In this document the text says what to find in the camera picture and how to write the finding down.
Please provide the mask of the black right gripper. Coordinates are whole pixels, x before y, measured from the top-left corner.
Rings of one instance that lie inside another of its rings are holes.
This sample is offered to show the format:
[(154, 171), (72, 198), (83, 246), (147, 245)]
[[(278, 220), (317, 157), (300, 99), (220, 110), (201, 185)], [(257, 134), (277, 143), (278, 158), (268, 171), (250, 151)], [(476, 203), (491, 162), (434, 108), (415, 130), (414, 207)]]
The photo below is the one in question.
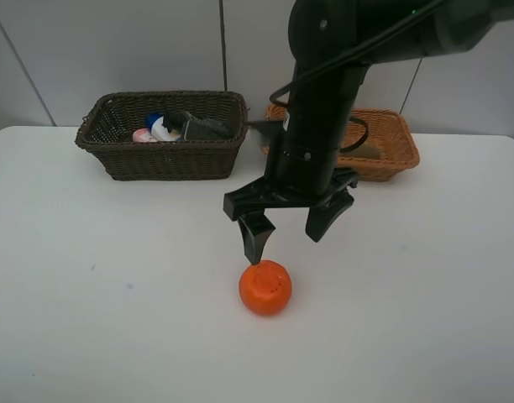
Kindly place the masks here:
[(226, 193), (223, 210), (238, 222), (243, 239), (244, 255), (251, 264), (258, 264), (275, 226), (265, 215), (266, 209), (309, 208), (307, 236), (318, 243), (335, 220), (354, 204), (349, 188), (356, 188), (359, 175), (350, 168), (336, 169), (328, 188), (321, 196), (305, 192), (277, 190), (264, 177), (236, 191)]

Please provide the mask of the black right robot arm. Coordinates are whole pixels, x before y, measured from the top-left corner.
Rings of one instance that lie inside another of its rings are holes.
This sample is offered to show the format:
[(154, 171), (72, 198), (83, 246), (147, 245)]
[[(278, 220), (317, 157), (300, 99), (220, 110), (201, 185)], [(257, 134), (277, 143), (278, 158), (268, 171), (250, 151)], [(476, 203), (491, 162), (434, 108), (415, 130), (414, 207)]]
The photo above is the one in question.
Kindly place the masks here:
[(293, 78), (270, 96), (286, 117), (252, 123), (270, 142), (265, 173), (223, 201), (248, 261), (260, 262), (274, 231), (267, 210), (307, 209), (307, 236), (319, 241), (353, 205), (349, 189), (359, 177), (337, 159), (371, 66), (464, 53), (508, 20), (514, 1), (296, 2), (288, 25)]

